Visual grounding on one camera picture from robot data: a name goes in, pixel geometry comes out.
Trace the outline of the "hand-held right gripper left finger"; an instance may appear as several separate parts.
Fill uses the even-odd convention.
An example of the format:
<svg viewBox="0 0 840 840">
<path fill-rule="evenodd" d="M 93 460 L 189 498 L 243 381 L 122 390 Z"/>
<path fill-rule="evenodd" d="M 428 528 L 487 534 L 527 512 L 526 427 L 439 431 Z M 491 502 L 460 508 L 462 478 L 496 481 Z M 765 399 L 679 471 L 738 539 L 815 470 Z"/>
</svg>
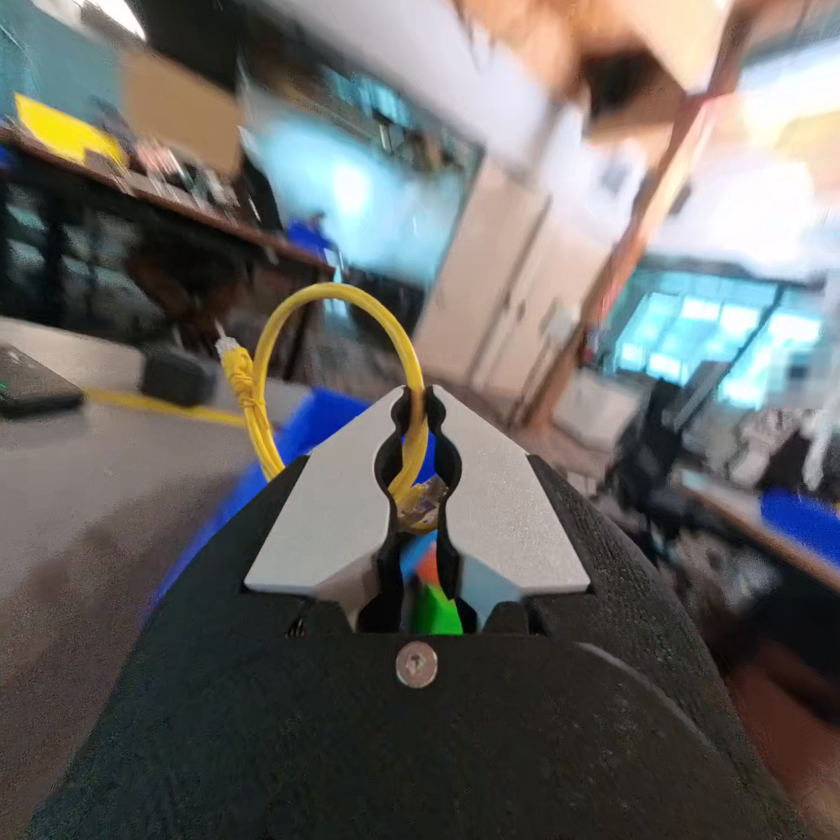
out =
<svg viewBox="0 0 840 840">
<path fill-rule="evenodd" d="M 376 557 L 395 535 L 385 446 L 411 401 L 396 387 L 315 447 L 244 578 L 250 592 L 339 604 L 352 627 L 379 594 Z"/>
</svg>

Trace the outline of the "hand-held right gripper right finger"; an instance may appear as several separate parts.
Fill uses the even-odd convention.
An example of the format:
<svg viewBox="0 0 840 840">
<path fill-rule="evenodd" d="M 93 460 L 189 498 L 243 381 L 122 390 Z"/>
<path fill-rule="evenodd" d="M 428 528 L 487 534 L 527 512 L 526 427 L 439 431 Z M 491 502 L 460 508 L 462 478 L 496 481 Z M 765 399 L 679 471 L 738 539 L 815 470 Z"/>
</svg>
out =
<svg viewBox="0 0 840 840">
<path fill-rule="evenodd" d="M 499 604 L 591 587 L 524 448 L 438 385 L 427 388 L 435 470 L 438 579 L 482 630 Z"/>
</svg>

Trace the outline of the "green rectangular block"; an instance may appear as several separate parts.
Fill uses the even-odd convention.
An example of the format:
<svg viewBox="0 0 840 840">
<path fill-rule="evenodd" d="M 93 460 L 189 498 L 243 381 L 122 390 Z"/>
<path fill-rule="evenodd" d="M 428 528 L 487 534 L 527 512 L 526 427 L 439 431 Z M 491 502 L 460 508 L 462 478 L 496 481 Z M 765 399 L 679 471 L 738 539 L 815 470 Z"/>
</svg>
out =
<svg viewBox="0 0 840 840">
<path fill-rule="evenodd" d="M 435 585 L 420 582 L 411 613 L 411 630 L 416 635 L 460 636 L 463 626 L 455 601 Z"/>
</svg>

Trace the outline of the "black office chair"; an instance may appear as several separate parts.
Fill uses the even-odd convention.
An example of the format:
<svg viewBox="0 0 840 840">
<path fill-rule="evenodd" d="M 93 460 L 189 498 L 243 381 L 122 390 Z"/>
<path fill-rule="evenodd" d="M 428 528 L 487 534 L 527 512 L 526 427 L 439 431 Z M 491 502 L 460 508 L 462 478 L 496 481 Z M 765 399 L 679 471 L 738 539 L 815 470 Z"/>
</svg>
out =
<svg viewBox="0 0 840 840">
<path fill-rule="evenodd" d="M 650 518 L 655 502 L 665 491 L 672 468 L 682 451 L 682 436 L 673 425 L 672 405 L 679 385 L 657 380 L 637 424 L 623 434 L 613 465 L 616 494 L 624 510 Z"/>
</svg>

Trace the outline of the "yellow tape strip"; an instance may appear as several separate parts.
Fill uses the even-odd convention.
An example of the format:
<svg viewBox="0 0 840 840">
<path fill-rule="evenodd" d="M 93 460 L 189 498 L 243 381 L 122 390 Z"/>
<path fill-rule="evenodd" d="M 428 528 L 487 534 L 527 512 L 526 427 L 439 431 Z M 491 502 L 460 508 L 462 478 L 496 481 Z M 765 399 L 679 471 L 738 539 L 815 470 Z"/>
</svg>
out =
<svg viewBox="0 0 840 840">
<path fill-rule="evenodd" d="M 85 397 L 102 405 L 120 407 L 138 413 L 153 413 L 168 417 L 180 417 L 189 421 L 216 424 L 226 427 L 245 428 L 245 419 L 240 413 L 207 406 L 179 406 L 147 395 L 134 392 L 109 392 L 87 389 Z"/>
</svg>

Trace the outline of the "black adapter cube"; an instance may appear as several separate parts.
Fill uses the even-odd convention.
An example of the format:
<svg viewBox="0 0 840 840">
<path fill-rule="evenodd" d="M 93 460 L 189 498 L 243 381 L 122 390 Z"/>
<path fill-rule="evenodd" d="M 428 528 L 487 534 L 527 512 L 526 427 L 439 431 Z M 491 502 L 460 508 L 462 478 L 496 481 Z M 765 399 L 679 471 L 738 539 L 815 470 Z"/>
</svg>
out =
<svg viewBox="0 0 840 840">
<path fill-rule="evenodd" d="M 143 357 L 139 391 L 180 407 L 208 405 L 217 388 L 215 363 L 182 350 L 153 350 Z"/>
</svg>

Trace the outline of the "brown office chair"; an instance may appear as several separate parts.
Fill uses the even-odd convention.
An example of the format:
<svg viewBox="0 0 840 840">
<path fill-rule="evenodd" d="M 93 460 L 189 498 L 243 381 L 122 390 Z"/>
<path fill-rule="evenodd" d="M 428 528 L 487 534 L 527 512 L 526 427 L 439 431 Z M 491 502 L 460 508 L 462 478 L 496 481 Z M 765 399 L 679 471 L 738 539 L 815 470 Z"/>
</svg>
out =
<svg viewBox="0 0 840 840">
<path fill-rule="evenodd" d="M 242 264 L 181 240 L 152 239 L 130 248 L 124 267 L 177 328 L 187 347 L 214 344 L 245 283 Z"/>
</svg>

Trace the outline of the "small blue bin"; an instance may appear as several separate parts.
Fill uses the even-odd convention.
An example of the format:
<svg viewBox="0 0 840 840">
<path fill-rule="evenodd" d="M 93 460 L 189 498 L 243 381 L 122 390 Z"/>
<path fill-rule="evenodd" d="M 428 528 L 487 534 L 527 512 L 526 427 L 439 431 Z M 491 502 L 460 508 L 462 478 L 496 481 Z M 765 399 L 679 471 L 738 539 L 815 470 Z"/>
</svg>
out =
<svg viewBox="0 0 840 840">
<path fill-rule="evenodd" d="M 761 517 L 768 527 L 801 543 L 825 562 L 839 567 L 838 510 L 810 497 L 773 489 L 762 494 Z"/>
</svg>

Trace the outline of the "flat blue plastic bin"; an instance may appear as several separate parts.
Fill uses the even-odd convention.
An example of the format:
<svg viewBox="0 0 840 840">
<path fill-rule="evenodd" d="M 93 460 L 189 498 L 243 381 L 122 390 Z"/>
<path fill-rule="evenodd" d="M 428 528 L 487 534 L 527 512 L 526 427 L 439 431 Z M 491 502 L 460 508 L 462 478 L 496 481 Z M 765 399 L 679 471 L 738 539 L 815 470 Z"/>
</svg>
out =
<svg viewBox="0 0 840 840">
<path fill-rule="evenodd" d="M 335 251 L 335 244 L 325 234 L 322 222 L 322 215 L 290 218 L 286 227 L 289 244 L 327 260 L 328 254 Z"/>
</svg>

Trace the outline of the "black power bank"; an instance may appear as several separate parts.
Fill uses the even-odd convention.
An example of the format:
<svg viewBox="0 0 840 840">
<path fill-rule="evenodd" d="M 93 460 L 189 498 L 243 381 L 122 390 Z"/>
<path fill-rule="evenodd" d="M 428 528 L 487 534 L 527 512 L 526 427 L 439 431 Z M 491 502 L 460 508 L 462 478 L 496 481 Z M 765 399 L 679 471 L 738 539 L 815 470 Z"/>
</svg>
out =
<svg viewBox="0 0 840 840">
<path fill-rule="evenodd" d="M 86 400 L 84 391 L 12 345 L 1 345 L 1 417 L 71 411 Z"/>
</svg>

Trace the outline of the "wooden desk with black legs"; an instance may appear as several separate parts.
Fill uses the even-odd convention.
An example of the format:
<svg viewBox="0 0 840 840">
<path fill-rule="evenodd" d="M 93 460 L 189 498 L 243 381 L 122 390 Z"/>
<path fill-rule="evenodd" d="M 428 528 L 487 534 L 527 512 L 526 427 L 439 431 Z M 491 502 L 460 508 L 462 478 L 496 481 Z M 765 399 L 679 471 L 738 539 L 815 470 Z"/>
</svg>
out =
<svg viewBox="0 0 840 840">
<path fill-rule="evenodd" d="M 257 279 L 276 293 L 327 280 L 330 267 L 281 237 L 156 195 L 68 161 L 13 128 L 2 128 L 2 315 L 133 346 L 177 328 L 124 267 L 130 248 L 181 240 L 242 264 L 240 305 Z"/>
</svg>

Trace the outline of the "wooden panel on white stand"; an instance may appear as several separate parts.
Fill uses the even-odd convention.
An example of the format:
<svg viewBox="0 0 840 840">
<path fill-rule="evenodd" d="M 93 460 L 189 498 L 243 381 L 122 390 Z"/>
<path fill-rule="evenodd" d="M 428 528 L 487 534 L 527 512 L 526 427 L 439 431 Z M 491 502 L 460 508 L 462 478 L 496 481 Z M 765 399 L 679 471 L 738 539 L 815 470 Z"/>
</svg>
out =
<svg viewBox="0 0 840 840">
<path fill-rule="evenodd" d="M 242 156 L 236 96 L 182 65 L 140 49 L 119 52 L 122 115 L 131 129 L 227 175 Z"/>
</svg>

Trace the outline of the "yellow box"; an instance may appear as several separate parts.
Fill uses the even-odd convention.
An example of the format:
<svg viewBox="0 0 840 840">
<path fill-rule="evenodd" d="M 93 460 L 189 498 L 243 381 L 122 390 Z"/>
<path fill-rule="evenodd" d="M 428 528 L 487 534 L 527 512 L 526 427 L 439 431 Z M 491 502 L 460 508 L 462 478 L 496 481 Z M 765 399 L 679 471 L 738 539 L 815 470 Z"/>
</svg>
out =
<svg viewBox="0 0 840 840">
<path fill-rule="evenodd" d="M 48 151 L 81 165 L 86 164 L 91 153 L 123 169 L 128 166 L 129 159 L 119 142 L 102 129 L 18 91 L 14 102 L 19 125 Z"/>
</svg>

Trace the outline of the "wooden support post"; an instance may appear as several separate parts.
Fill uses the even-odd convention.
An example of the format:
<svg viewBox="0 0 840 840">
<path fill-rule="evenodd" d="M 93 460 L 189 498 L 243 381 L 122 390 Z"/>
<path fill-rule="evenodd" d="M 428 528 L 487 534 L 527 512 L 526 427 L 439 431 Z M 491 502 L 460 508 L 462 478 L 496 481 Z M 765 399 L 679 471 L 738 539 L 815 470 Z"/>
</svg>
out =
<svg viewBox="0 0 840 840">
<path fill-rule="evenodd" d="M 579 319 L 562 349 L 554 355 L 533 393 L 513 414 L 514 428 L 548 425 L 557 402 L 585 362 L 592 333 L 602 324 L 646 253 L 649 241 L 687 184 L 721 111 L 733 94 L 733 89 L 706 92 L 687 98 L 679 106 L 668 147 L 646 178 L 624 234 L 587 291 Z"/>
</svg>

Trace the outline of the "black wall screen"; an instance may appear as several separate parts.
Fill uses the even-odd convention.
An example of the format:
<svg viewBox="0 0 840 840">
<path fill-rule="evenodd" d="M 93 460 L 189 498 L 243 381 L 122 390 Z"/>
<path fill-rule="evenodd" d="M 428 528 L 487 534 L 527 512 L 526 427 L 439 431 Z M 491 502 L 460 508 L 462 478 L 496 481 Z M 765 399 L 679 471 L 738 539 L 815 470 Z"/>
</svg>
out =
<svg viewBox="0 0 840 840">
<path fill-rule="evenodd" d="M 245 36 L 245 7 L 236 1 L 134 2 L 148 44 L 218 87 L 234 92 Z"/>
</svg>

